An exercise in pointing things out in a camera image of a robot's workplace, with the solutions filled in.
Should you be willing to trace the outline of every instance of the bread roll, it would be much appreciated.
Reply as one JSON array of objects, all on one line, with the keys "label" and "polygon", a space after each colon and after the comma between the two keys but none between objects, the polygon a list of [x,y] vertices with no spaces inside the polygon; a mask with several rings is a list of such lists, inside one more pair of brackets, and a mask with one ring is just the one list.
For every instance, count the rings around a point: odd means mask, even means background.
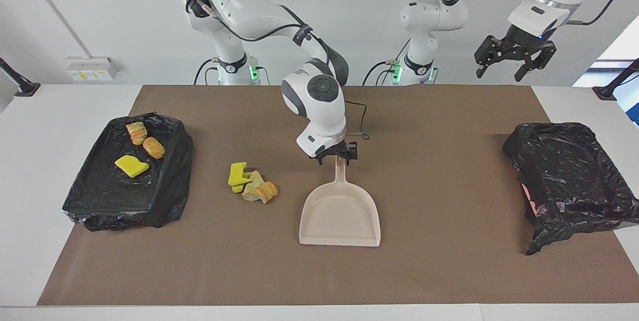
[{"label": "bread roll", "polygon": [[274,196],[279,193],[278,187],[272,182],[264,182],[259,171],[253,171],[251,173],[251,182],[244,187],[242,198],[246,201],[258,201],[262,203],[269,202]]},{"label": "bread roll", "polygon": [[166,149],[164,148],[164,146],[162,146],[162,144],[160,144],[160,142],[157,141],[155,137],[146,138],[146,140],[144,140],[144,143],[142,144],[142,147],[144,147],[144,150],[146,150],[146,152],[149,153],[149,155],[151,155],[151,157],[156,160],[162,159],[164,157],[164,154],[166,153]]},{"label": "bread roll", "polygon": [[146,127],[142,121],[127,125],[126,130],[128,130],[128,134],[131,136],[131,141],[134,145],[141,145],[148,136]]}]

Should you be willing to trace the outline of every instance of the wall socket panel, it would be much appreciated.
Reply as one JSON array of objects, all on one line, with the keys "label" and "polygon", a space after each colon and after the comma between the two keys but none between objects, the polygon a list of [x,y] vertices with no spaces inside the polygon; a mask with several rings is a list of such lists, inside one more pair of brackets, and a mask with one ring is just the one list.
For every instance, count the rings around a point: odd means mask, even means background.
[{"label": "wall socket panel", "polygon": [[114,81],[118,75],[118,70],[108,57],[67,57],[66,61],[66,73],[73,81]]}]

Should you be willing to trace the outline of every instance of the black plastic bag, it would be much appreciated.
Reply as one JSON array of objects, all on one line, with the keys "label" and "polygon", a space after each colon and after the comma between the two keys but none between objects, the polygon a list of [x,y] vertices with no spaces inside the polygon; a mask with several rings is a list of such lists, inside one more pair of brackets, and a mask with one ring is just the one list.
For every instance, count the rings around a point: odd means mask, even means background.
[{"label": "black plastic bag", "polygon": [[639,224],[639,201],[580,123],[519,125],[504,144],[535,226],[527,255],[575,233]]},{"label": "black plastic bag", "polygon": [[[138,121],[166,148],[163,159],[153,159],[131,142],[126,125]],[[130,178],[115,165],[123,155],[150,168]],[[113,119],[89,152],[62,210],[91,231],[160,228],[178,221],[189,194],[192,155],[193,141],[180,120],[156,113]]]}]

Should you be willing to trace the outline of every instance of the black cable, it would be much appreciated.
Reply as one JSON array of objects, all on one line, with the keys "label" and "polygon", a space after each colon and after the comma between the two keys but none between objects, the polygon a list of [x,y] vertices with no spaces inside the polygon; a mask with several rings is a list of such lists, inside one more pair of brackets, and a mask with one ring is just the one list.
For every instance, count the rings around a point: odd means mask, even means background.
[{"label": "black cable", "polygon": [[638,77],[639,77],[639,74],[635,75],[635,77],[631,78],[630,80],[626,80],[625,82],[622,82],[621,84],[619,84],[619,86],[626,85],[627,83],[631,82],[632,80],[635,80]]},{"label": "black cable", "polygon": [[[397,54],[397,56],[395,57],[395,60],[398,60],[399,57],[401,56],[401,53],[404,52],[404,49],[406,49],[406,47],[408,46],[408,43],[410,43],[410,39],[408,39],[406,41],[406,44],[404,44],[404,47],[402,47],[402,49],[399,51],[399,53]],[[390,67],[388,68],[388,72],[391,72],[393,70],[393,64],[390,65]],[[386,75],[384,75],[384,80],[381,82],[382,85],[384,85],[384,83],[386,82],[386,77],[388,76],[388,73]]]},{"label": "black cable", "polygon": [[255,70],[264,70],[264,73],[267,74],[267,83],[271,84],[271,79],[269,78],[269,71],[264,66],[258,66]]},{"label": "black cable", "polygon": [[370,140],[370,135],[366,134],[363,131],[363,120],[366,117],[366,111],[368,110],[368,105],[366,105],[365,103],[358,103],[358,102],[352,102],[349,100],[344,100],[345,103],[349,103],[352,105],[360,105],[363,106],[363,113],[361,114],[361,121],[360,121],[360,130],[359,132],[354,132],[353,134],[347,134],[347,136],[361,136],[362,139],[364,140]]},{"label": "black cable", "polygon": [[248,39],[247,37],[243,37],[239,34],[237,34],[236,32],[234,32],[228,25],[226,25],[226,23],[221,19],[221,18],[215,18],[215,20],[219,21],[225,28],[226,30],[230,31],[231,34],[235,35],[237,37],[237,39],[240,39],[242,41],[248,41],[249,43],[253,43],[254,41],[260,41],[262,39],[266,39],[267,37],[275,34],[276,32],[278,32],[279,30],[283,30],[286,29],[288,27],[302,27],[299,24],[286,24],[286,25],[282,25],[281,27],[276,27],[276,29],[273,29],[269,32],[267,32],[266,34],[260,36],[260,37],[256,37],[255,39]]},{"label": "black cable", "polygon": [[601,10],[601,12],[598,14],[597,17],[595,17],[595,19],[591,20],[591,21],[582,21],[582,20],[571,20],[568,21],[568,25],[593,25],[594,23],[596,23],[598,20],[600,20],[600,18],[604,15],[604,13],[608,10],[608,8],[610,7],[610,5],[612,5],[612,3],[615,0],[609,0],[608,3],[606,4],[606,6]]},{"label": "black cable", "polygon": [[382,70],[381,73],[379,73],[379,75],[377,75],[377,80],[375,80],[375,86],[379,86],[379,78],[381,78],[381,76],[383,74],[384,75],[384,80],[382,80],[381,85],[384,85],[384,83],[386,82],[386,76],[388,76],[388,74],[393,73],[392,70]]},{"label": "black cable", "polygon": [[[289,7],[287,7],[286,5],[280,5],[280,7],[282,7],[282,9],[286,10],[286,12],[288,12],[289,15],[292,16],[293,19],[295,19],[295,21],[300,23],[300,25],[307,25],[302,20],[302,18],[297,16],[297,14],[295,14],[295,12],[293,10],[290,10]],[[315,39],[321,45],[321,47],[324,49],[324,52],[326,52],[326,65],[328,65],[328,63],[330,62],[330,48],[328,47],[328,45],[320,37],[317,37],[312,32],[309,32],[309,34],[313,37],[313,39]]]},{"label": "black cable", "polygon": [[198,78],[199,78],[199,74],[202,72],[202,69],[204,69],[204,67],[206,66],[206,64],[212,62],[212,59],[207,59],[205,62],[203,62],[201,64],[201,66],[198,69],[198,72],[196,73],[196,78],[193,80],[193,85],[198,85]]},{"label": "black cable", "polygon": [[211,70],[215,70],[215,71],[217,71],[217,68],[215,68],[215,67],[213,67],[213,68],[208,68],[208,69],[206,69],[206,70],[204,71],[204,83],[205,83],[206,85],[208,85],[208,72],[209,72],[209,71],[211,71]]},{"label": "black cable", "polygon": [[375,64],[374,66],[372,66],[372,68],[370,68],[370,70],[368,71],[368,73],[366,73],[366,76],[363,78],[363,82],[361,82],[361,86],[365,86],[366,85],[366,80],[368,80],[368,77],[370,76],[370,74],[372,74],[372,72],[377,69],[377,67],[382,66],[386,64],[385,61],[381,61],[378,62],[377,64]]}]

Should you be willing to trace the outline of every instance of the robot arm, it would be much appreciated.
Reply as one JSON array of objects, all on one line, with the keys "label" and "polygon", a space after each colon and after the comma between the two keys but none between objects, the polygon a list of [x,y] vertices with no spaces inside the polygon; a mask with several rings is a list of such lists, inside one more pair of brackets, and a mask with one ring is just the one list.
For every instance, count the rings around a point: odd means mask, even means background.
[{"label": "robot arm", "polygon": [[584,1],[522,0],[508,18],[511,27],[506,36],[496,39],[489,35],[475,52],[477,77],[481,78],[488,66],[505,59],[524,61],[515,74],[517,81],[529,71],[545,68],[557,51],[550,36],[570,20]]},{"label": "robot arm", "polygon": [[408,52],[400,60],[399,77],[390,85],[411,85],[425,81],[433,65],[437,39],[432,31],[452,31],[464,27],[468,7],[463,0],[421,0],[404,6],[402,26],[410,33]]},{"label": "robot arm", "polygon": [[209,17],[197,5],[187,5],[185,18],[191,27],[210,38],[218,56],[218,75],[223,85],[259,85],[259,74],[255,70],[258,62],[245,50],[242,41],[232,35],[223,25]]},{"label": "robot arm", "polygon": [[294,12],[269,0],[187,0],[193,14],[212,16],[233,36],[259,41],[267,36],[289,37],[308,55],[308,60],[282,82],[286,105],[310,123],[297,144],[320,162],[324,156],[356,159],[345,144],[345,107],[342,86],[348,78],[348,64],[335,50],[316,37],[308,24]]}]

